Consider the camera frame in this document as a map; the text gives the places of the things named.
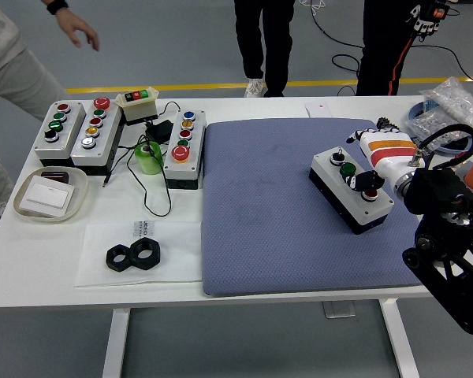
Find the person's left hand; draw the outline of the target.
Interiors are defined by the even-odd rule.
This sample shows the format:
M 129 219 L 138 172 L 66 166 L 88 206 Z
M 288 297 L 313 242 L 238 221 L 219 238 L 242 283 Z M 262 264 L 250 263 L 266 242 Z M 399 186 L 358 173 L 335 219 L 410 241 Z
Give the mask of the person's left hand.
M 60 29 L 67 35 L 74 46 L 82 46 L 77 34 L 77 32 L 81 32 L 84 34 L 91 48 L 95 51 L 99 51 L 99 36 L 85 20 L 72 13 L 68 8 L 58 10 L 55 17 Z

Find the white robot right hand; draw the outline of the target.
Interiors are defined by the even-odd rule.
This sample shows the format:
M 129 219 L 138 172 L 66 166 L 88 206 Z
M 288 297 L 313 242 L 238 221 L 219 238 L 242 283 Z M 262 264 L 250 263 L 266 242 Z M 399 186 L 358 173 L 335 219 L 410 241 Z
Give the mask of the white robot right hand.
M 422 158 L 414 162 L 417 146 L 410 136 L 391 126 L 380 129 L 358 130 L 347 143 L 359 143 L 371 168 L 386 180 L 395 195 L 403 199 L 417 168 L 423 166 Z

